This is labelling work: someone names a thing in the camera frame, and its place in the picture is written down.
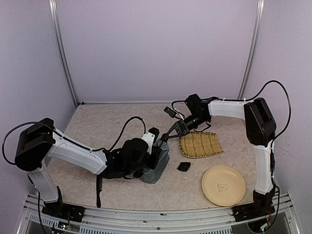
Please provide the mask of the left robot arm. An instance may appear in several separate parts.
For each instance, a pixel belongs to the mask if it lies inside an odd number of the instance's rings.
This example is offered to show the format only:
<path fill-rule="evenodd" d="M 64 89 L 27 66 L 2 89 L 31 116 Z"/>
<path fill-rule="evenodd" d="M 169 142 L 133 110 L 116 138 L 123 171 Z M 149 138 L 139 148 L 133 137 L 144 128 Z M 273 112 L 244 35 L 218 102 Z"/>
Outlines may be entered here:
<path fill-rule="evenodd" d="M 146 183 L 154 184 L 166 167 L 162 161 L 161 146 L 156 144 L 159 133 L 156 128 L 151 128 L 140 138 L 125 141 L 121 148 L 106 150 L 90 148 L 69 138 L 55 128 L 49 118 L 30 122 L 29 125 L 20 134 L 15 164 L 27 172 L 45 204 L 59 217 L 68 213 L 68 205 L 62 201 L 60 189 L 46 170 L 46 157 L 71 163 L 95 174 L 98 207 L 101 206 L 104 178 L 141 178 Z"/>

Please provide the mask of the black clipper guard attachment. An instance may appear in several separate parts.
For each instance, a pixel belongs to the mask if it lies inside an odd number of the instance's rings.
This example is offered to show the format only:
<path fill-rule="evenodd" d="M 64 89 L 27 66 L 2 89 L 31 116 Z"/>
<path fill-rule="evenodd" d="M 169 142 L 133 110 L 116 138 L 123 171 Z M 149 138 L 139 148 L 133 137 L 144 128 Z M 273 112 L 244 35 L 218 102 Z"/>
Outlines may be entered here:
<path fill-rule="evenodd" d="M 179 165 L 177 166 L 177 169 L 181 172 L 187 172 L 189 170 L 191 166 L 190 162 L 181 162 L 179 163 Z"/>

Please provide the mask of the grey zip pouch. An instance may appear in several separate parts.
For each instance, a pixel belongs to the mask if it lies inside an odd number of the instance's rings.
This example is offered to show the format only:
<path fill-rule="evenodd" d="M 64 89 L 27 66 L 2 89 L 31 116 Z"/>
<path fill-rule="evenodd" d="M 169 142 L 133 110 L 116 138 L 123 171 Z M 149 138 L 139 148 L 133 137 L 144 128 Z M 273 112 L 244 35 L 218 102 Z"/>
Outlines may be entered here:
<path fill-rule="evenodd" d="M 148 184 L 156 184 L 158 182 L 170 160 L 169 150 L 168 143 L 160 139 L 153 144 L 153 151 L 156 151 L 158 161 L 154 169 L 149 167 L 144 169 L 143 175 L 140 177 L 142 182 Z"/>

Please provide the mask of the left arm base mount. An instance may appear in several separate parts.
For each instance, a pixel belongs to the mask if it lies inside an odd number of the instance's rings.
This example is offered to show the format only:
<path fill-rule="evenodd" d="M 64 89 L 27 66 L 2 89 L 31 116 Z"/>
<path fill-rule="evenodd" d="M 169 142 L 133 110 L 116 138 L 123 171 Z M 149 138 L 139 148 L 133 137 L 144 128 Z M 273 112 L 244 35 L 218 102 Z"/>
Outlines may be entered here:
<path fill-rule="evenodd" d="M 57 186 L 57 190 L 58 200 L 52 203 L 44 202 L 42 213 L 45 215 L 50 215 L 52 217 L 66 219 L 67 221 L 81 223 L 84 216 L 85 208 L 78 205 L 64 203 L 62 201 L 62 195 L 59 186 Z"/>

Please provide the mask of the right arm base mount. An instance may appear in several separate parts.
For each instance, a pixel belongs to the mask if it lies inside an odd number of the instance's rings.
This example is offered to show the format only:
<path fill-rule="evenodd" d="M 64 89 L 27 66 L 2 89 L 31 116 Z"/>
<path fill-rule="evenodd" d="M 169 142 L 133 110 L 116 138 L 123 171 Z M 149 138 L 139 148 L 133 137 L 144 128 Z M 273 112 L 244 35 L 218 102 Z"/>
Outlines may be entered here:
<path fill-rule="evenodd" d="M 253 191 L 253 202 L 243 205 L 236 205 L 232 207 L 232 212 L 236 222 L 245 221 L 248 219 L 258 218 L 269 213 L 273 214 L 275 208 L 273 205 L 273 197 L 275 195 L 275 188 L 268 193 L 261 194 Z"/>

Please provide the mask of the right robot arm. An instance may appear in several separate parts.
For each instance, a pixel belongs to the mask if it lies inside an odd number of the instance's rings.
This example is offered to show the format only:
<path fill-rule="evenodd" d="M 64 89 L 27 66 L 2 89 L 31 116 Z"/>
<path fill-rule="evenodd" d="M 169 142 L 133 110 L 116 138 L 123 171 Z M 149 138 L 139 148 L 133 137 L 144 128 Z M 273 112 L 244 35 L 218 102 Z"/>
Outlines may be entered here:
<path fill-rule="evenodd" d="M 210 97 L 202 99 L 197 94 L 188 96 L 186 104 L 190 115 L 175 122 L 161 141 L 188 135 L 203 123 L 211 123 L 213 117 L 239 119 L 244 123 L 245 136 L 252 145 L 256 162 L 255 193 L 268 195 L 274 192 L 274 140 L 276 122 L 265 101 L 258 97 L 250 100 L 229 100 Z"/>

